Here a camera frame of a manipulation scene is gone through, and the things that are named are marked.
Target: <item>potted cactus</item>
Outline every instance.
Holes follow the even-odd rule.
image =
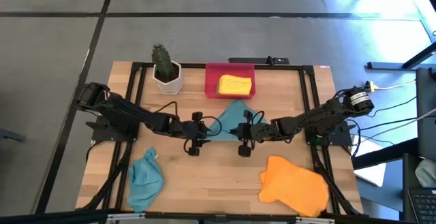
[[[176,95],[183,85],[182,67],[171,60],[168,51],[161,44],[153,45],[151,60],[153,66],[153,79],[163,94]]]

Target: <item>gray floor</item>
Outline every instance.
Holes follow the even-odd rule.
[[[0,0],[0,12],[99,12],[103,1]],[[431,43],[414,0],[112,0],[109,11],[355,13],[383,19],[107,18],[88,81],[107,82],[113,61],[150,61],[151,46],[163,43],[178,62],[225,62],[229,57],[271,54],[288,57],[293,64],[329,65],[337,89],[367,80],[390,86],[413,80],[413,72],[369,71],[366,62],[403,62]],[[96,22],[96,18],[0,18],[0,127],[28,137],[25,143],[0,143],[1,216],[31,211]],[[385,108],[413,96],[415,88],[410,85],[376,92],[371,98],[377,108]],[[412,102],[356,120],[368,127],[415,115]],[[74,209],[91,136],[84,122],[90,119],[88,114],[76,116],[50,212]],[[415,136],[416,126],[410,125],[379,139],[398,143]]]

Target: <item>white cable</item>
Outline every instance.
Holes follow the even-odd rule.
[[[386,133],[386,132],[389,132],[389,131],[393,131],[394,129],[399,129],[399,128],[404,127],[404,126],[406,126],[406,125],[410,125],[411,123],[414,123],[414,122],[416,122],[416,121],[418,121],[418,120],[421,120],[421,119],[427,117],[428,115],[434,113],[434,111],[436,111],[436,108],[433,109],[433,110],[431,110],[430,112],[427,112],[426,114],[422,115],[421,117],[419,117],[419,118],[417,118],[417,119],[414,119],[414,120],[412,120],[412,121],[410,121],[410,122],[405,123],[404,125],[400,125],[400,126],[397,126],[397,127],[393,127],[393,128],[391,128],[391,129],[387,129],[387,130],[385,130],[385,131],[382,131],[382,132],[380,132],[380,133],[377,133],[377,134],[371,136],[370,138],[361,141],[360,143],[362,143],[362,142],[364,142],[364,141],[367,141],[367,140],[370,140],[370,139],[372,139],[372,138],[374,138],[374,137],[376,137],[376,136],[378,136],[378,135],[381,135],[381,134],[383,134],[383,133]]]
[[[411,84],[411,83],[414,83],[414,82],[415,82],[415,80],[412,80],[412,81],[409,81],[409,82],[405,82],[404,84],[398,84],[398,85],[394,85],[394,86],[386,87],[386,88],[378,87],[377,85],[374,84],[374,89],[381,89],[381,90],[393,89],[393,88],[405,86],[406,84]]]

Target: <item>cactus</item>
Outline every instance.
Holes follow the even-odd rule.
[[[170,54],[168,54],[168,51],[163,45],[153,45],[151,60],[156,64],[156,70],[164,80],[171,81],[174,79],[174,66],[171,63]]]

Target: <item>keyboard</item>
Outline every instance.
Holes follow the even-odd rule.
[[[416,220],[421,224],[436,224],[436,189],[410,189],[409,197]]]

